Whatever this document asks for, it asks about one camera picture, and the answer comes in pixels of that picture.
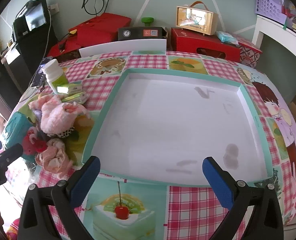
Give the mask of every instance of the brown leather handle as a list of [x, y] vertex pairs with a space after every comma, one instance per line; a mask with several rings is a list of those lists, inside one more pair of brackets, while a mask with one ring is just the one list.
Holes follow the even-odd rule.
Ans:
[[199, 3], [202, 3], [205, 6], [205, 9], [207, 11], [209, 11], [208, 8], [207, 8], [207, 6], [206, 6], [206, 4], [204, 4], [202, 1], [195, 1], [192, 5], [189, 5], [188, 7], [194, 7], [196, 4], [199, 4]]

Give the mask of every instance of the pink fluffy cloth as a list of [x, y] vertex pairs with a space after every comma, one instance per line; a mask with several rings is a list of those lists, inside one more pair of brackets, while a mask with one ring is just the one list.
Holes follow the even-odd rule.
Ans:
[[35, 156], [36, 163], [51, 173], [59, 173], [59, 178], [67, 174], [73, 161], [69, 160], [65, 152], [65, 144], [60, 139], [51, 139], [47, 142], [48, 148]]
[[89, 117], [86, 108], [75, 102], [62, 103], [64, 95], [46, 95], [29, 103], [31, 110], [42, 112], [40, 128], [47, 134], [60, 134], [73, 126], [79, 114]]

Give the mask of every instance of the electrical outlet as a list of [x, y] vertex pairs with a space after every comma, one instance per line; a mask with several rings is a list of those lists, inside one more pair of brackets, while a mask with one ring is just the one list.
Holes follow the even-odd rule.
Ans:
[[53, 16], [59, 12], [58, 4], [52, 4], [48, 6], [48, 10], [50, 11], [50, 15]]

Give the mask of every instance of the purple mesh basket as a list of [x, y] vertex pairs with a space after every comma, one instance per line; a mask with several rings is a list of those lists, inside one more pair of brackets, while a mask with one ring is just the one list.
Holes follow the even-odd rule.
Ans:
[[257, 0], [255, 13], [284, 25], [287, 16], [281, 13], [281, 0]]

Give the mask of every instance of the cartoon boy's brown hair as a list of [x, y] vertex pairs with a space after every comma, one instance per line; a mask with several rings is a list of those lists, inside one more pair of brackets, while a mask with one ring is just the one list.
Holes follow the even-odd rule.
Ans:
[[259, 95], [261, 96], [264, 102], [273, 102], [277, 104], [277, 106], [279, 106], [277, 97], [268, 86], [258, 82], [253, 82], [252, 84], [256, 87]]

